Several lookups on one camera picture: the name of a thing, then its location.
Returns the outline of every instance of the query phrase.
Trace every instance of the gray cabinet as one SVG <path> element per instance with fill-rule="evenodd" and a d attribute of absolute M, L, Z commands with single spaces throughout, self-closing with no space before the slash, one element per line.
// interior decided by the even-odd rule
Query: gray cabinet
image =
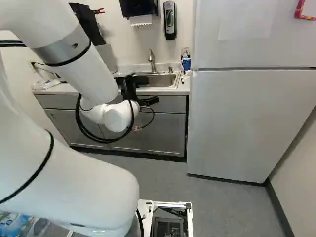
<path fill-rule="evenodd" d="M 82 134 L 77 126 L 74 110 L 45 109 L 45 112 L 69 145 L 108 149 L 107 145 L 94 142 Z M 96 136 L 103 137 L 97 124 L 92 123 L 84 115 L 81 115 L 81 120 L 89 131 Z"/>
<path fill-rule="evenodd" d="M 143 124 L 141 114 L 135 118 L 134 126 L 141 126 Z M 100 126 L 101 131 L 105 138 L 114 139 L 122 136 L 126 131 L 121 133 L 115 133 L 109 131 L 105 126 Z M 122 138 L 117 142 L 110 143 L 109 149 L 116 151 L 127 151 L 127 152 L 144 152 L 144 136 L 141 131 L 132 130 L 126 137 Z"/>
<path fill-rule="evenodd" d="M 144 126 L 152 119 L 152 113 L 141 112 L 135 126 Z M 111 150 L 179 156 L 185 150 L 185 114 L 156 113 L 154 121 L 140 131 L 131 131 L 125 138 L 109 145 Z M 115 138 L 123 133 L 112 133 L 101 127 L 106 138 Z"/>
<path fill-rule="evenodd" d="M 140 131 L 131 131 L 125 138 L 100 144 L 85 137 L 79 130 L 75 118 L 76 95 L 36 95 L 47 115 L 70 146 L 104 150 L 148 153 L 183 157 L 186 136 L 186 96 L 160 96 L 160 103 L 153 105 L 154 121 Z M 111 103 L 119 103 L 118 96 Z M 152 119 L 153 114 L 143 109 L 135 118 L 134 126 L 142 127 Z M 82 122 L 93 134 L 113 139 L 124 134 L 110 132 L 105 126 L 91 122 L 81 115 Z"/>
<path fill-rule="evenodd" d="M 149 121 L 151 113 L 143 113 L 143 120 Z M 146 148 L 149 153 L 184 156 L 185 114 L 158 113 L 151 125 L 143 129 Z"/>

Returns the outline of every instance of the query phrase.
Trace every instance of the gray carpet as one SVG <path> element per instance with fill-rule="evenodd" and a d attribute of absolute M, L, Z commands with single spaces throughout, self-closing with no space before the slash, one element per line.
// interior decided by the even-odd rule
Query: gray carpet
<path fill-rule="evenodd" d="M 186 164 L 86 154 L 129 170 L 140 198 L 190 201 L 195 237 L 284 237 L 265 188 L 188 177 Z"/>

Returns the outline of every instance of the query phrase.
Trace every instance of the wall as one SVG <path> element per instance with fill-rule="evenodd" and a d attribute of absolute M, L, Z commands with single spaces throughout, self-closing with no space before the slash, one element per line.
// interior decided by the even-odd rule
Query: wall
<path fill-rule="evenodd" d="M 163 3 L 158 0 L 160 14 Z M 119 0 L 81 0 L 91 9 L 104 8 L 106 14 L 97 15 L 98 23 L 105 30 L 106 42 L 109 43 L 118 59 L 119 65 L 148 63 L 148 48 L 155 54 L 157 63 L 180 60 L 181 48 L 193 42 L 193 6 L 194 0 L 175 0 L 177 4 L 178 35 L 175 42 L 166 41 L 163 31 L 163 16 L 155 17 L 151 26 L 131 27 L 129 20 L 123 18 Z"/>
<path fill-rule="evenodd" d="M 16 36 L 8 31 L 1 31 L 0 39 L 17 40 Z M 8 77 L 7 83 L 14 98 L 33 121 L 49 130 L 56 139 L 66 145 L 66 141 L 49 120 L 31 91 L 31 85 L 41 77 L 33 73 L 27 62 L 29 60 L 40 61 L 40 59 L 28 48 L 1 48 L 1 54 Z"/>
<path fill-rule="evenodd" d="M 296 237 L 316 235 L 316 109 L 271 175 Z"/>

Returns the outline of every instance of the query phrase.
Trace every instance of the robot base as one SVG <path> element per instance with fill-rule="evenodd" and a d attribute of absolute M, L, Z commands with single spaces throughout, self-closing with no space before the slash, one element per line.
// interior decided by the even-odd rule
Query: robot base
<path fill-rule="evenodd" d="M 154 213 L 157 209 L 167 208 L 173 210 L 184 210 L 186 212 L 185 223 L 186 237 L 193 237 L 193 211 L 192 205 L 189 202 L 154 202 L 151 200 L 139 200 L 138 210 L 143 218 L 144 237 L 157 237 L 155 231 L 157 229 L 157 223 L 155 222 Z M 75 232 L 69 231 L 67 237 L 74 237 Z M 134 216 L 132 225 L 125 237 L 141 237 L 139 222 L 137 215 Z"/>

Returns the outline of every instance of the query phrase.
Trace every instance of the white refrigerator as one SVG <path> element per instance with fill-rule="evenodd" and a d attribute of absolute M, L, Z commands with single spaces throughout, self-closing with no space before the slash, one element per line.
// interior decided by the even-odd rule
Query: white refrigerator
<path fill-rule="evenodd" d="M 263 183 L 302 128 L 316 105 L 316 21 L 295 19 L 297 4 L 196 1 L 188 173 Z"/>

